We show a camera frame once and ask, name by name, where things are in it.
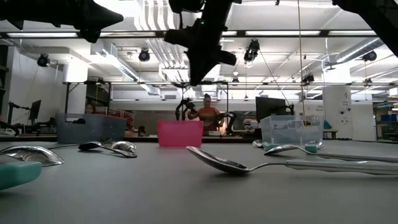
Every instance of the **orange shirt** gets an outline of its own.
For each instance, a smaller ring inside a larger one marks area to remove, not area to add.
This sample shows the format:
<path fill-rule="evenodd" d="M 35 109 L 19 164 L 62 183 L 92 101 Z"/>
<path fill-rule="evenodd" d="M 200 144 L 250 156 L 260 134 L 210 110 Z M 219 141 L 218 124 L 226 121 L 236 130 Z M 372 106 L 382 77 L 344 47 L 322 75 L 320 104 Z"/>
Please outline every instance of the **orange shirt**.
<path fill-rule="evenodd" d="M 216 108 L 201 108 L 199 111 L 199 120 L 203 121 L 204 131 L 217 131 L 214 118 L 217 115 Z"/>

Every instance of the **pink basket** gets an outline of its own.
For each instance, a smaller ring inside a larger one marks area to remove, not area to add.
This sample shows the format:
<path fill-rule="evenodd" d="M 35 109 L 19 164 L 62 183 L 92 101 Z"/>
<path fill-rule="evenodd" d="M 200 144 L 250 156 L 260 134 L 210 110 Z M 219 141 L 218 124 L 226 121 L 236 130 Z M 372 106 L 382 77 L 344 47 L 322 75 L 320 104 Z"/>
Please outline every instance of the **pink basket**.
<path fill-rule="evenodd" d="M 165 147 L 201 146 L 202 121 L 158 121 L 159 145 Z"/>

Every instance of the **computer monitor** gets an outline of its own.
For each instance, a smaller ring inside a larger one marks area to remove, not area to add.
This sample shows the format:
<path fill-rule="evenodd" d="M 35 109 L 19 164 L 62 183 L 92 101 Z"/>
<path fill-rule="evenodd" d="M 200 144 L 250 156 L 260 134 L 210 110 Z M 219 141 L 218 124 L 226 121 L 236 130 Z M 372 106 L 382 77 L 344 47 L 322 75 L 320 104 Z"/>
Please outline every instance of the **computer monitor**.
<path fill-rule="evenodd" d="M 286 112 L 286 101 L 282 99 L 256 97 L 257 121 L 271 115 L 288 115 Z"/>
<path fill-rule="evenodd" d="M 30 114 L 29 114 L 29 120 L 31 120 L 34 124 L 34 120 L 37 119 L 39 116 L 39 110 L 40 110 L 40 105 L 42 104 L 41 100 L 37 100 L 32 103 L 32 106 L 30 107 Z"/>

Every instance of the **gray table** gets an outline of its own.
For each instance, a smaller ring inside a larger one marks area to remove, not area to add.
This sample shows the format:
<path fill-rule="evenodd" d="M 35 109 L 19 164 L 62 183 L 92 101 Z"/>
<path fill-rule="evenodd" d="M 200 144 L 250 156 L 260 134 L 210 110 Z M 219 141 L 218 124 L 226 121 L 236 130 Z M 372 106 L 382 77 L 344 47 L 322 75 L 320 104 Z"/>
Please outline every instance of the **gray table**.
<path fill-rule="evenodd" d="M 137 146 L 137 159 L 55 150 L 64 165 L 0 192 L 0 223 L 397 223 L 396 177 L 283 166 L 231 177 L 184 149 Z M 302 152 L 266 157 L 249 144 L 202 148 L 247 165 L 316 159 Z M 396 145 L 381 143 L 327 141 L 322 151 L 398 156 Z"/>

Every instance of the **person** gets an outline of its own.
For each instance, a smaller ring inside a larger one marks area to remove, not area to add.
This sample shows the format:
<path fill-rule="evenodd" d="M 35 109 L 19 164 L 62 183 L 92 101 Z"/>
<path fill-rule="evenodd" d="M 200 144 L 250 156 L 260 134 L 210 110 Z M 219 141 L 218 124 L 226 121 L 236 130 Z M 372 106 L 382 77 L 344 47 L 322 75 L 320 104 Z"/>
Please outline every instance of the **person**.
<path fill-rule="evenodd" d="M 203 121 L 203 131 L 217 131 L 217 125 L 215 123 L 215 117 L 220 114 L 218 109 L 211 107 L 211 97 L 209 94 L 205 94 L 203 99 L 203 108 L 200 108 L 196 113 L 188 112 L 188 119 L 192 120 L 199 118 Z"/>
<path fill-rule="evenodd" d="M 85 111 L 85 113 L 86 113 L 86 114 L 93 114 L 93 113 L 95 113 L 95 105 L 94 105 L 93 103 L 88 103 L 88 104 L 86 105 L 86 111 Z"/>

